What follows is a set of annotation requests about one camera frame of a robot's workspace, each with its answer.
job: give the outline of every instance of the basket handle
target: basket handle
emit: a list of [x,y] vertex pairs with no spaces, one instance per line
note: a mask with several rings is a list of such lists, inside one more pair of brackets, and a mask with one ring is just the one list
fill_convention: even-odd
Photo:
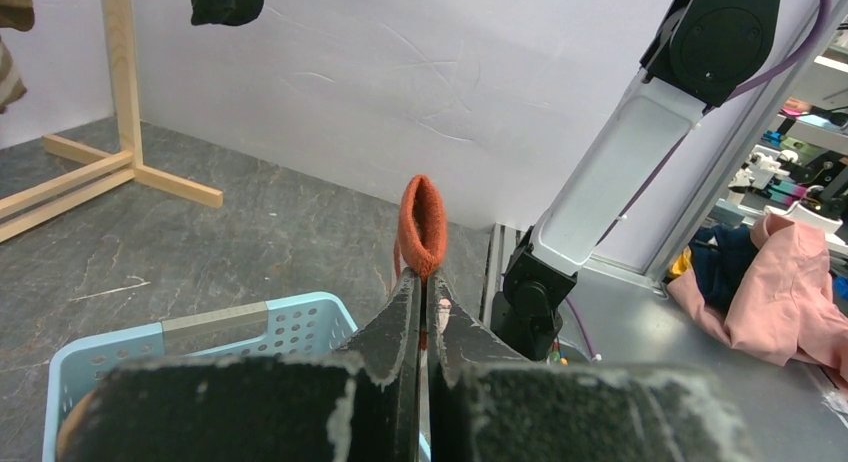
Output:
[[166,341],[175,340],[266,320],[268,320],[268,305],[265,302],[255,302],[229,309],[163,320],[162,335]]

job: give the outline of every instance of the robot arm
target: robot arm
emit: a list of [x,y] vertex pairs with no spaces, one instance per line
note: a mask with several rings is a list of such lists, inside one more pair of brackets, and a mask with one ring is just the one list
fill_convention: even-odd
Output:
[[779,5],[672,1],[615,111],[510,258],[492,311],[492,330],[504,342],[531,360],[545,357],[578,271],[666,154],[760,69]]

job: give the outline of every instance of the wooden drying rack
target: wooden drying rack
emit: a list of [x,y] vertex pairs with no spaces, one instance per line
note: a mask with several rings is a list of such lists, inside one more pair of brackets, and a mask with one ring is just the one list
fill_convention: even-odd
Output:
[[102,2],[106,44],[109,50],[109,72],[112,78],[112,97],[115,103],[115,116],[118,119],[121,151],[110,154],[58,135],[45,135],[45,151],[85,165],[31,189],[0,199],[0,220],[2,220],[61,195],[55,200],[0,224],[0,242],[131,180],[211,207],[220,207],[224,202],[224,196],[220,190],[144,165],[141,150],[141,118],[138,109],[132,2],[131,0],[102,0]]

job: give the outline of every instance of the black sock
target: black sock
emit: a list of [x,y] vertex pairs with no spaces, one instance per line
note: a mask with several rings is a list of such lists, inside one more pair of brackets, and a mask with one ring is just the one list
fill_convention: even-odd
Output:
[[262,13],[265,0],[235,0],[236,8],[227,18],[224,25],[238,26],[255,20]]
[[235,7],[235,0],[191,0],[191,25],[221,24]]
[[244,25],[262,12],[265,0],[191,0],[191,25]]

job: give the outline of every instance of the plastic laundry basket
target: plastic laundry basket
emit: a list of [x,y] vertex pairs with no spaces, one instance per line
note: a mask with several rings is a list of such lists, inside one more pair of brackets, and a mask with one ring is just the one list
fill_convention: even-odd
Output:
[[[74,404],[94,390],[120,362],[133,357],[165,355],[165,341],[266,321],[265,333],[191,355],[324,354],[356,331],[356,324],[336,296],[325,292],[192,315],[161,323],[79,339],[50,361],[42,460],[52,462],[56,436]],[[422,460],[429,447],[420,437]]]

